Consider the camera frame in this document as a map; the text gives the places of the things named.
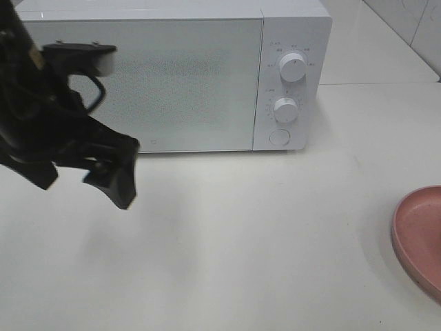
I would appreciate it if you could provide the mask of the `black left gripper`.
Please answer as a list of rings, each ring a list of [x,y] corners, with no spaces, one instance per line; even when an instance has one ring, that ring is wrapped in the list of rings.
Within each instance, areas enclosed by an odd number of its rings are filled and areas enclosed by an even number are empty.
[[[136,197],[139,142],[90,116],[105,88],[90,71],[73,74],[97,88],[89,106],[69,86],[70,74],[1,66],[1,165],[43,190],[58,179],[57,166],[88,170],[83,182],[126,210]]]

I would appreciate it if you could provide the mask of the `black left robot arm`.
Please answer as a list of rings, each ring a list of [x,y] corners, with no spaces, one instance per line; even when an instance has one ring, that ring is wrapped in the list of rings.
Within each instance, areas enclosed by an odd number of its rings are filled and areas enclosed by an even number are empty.
[[[1,165],[41,189],[57,168],[86,171],[83,182],[116,207],[136,196],[140,144],[92,118],[106,91],[113,45],[56,42],[39,48],[16,11],[1,2]]]

